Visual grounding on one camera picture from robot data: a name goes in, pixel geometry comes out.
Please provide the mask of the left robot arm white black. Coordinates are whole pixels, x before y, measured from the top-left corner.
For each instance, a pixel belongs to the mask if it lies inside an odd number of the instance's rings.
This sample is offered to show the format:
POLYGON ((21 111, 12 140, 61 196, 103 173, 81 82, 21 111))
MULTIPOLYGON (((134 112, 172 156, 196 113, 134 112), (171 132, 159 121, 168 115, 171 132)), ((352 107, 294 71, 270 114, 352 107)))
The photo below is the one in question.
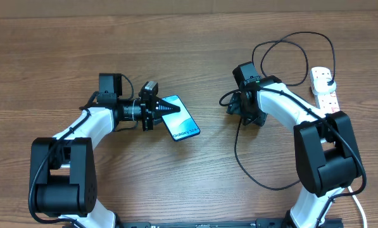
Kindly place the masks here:
POLYGON ((119 216, 98 200, 94 148, 120 122, 151 130, 164 115, 178 113, 175 104, 157 96, 158 84, 147 81, 139 97, 122 98, 122 73, 100 73, 99 89, 81 106, 80 117, 53 137, 31 145, 28 209, 41 224, 70 227, 122 227, 119 216))

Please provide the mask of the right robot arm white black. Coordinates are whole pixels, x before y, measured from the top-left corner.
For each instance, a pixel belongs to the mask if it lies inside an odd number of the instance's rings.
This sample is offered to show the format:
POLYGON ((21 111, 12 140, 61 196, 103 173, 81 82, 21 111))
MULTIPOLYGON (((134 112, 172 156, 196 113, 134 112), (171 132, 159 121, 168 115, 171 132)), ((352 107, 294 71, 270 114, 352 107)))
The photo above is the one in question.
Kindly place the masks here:
POLYGON ((296 171, 302 183, 296 204, 282 218, 258 218, 257 227, 343 227, 325 216, 335 199, 366 186, 351 120, 343 111, 326 113, 292 93, 275 76, 261 78, 251 62, 233 69, 238 88, 225 104, 241 124, 263 126, 271 115, 293 132, 296 171))

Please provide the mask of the blue Galaxy smartphone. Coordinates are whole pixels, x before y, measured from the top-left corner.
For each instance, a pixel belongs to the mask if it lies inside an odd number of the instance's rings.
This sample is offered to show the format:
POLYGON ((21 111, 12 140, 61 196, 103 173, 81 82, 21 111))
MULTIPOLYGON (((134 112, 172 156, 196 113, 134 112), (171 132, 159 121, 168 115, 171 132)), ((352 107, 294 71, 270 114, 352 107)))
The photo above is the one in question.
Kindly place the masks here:
POLYGON ((165 97, 163 100, 180 107, 179 112, 162 116, 163 123, 174 141, 181 141, 200 134, 200 128, 178 95, 165 97))

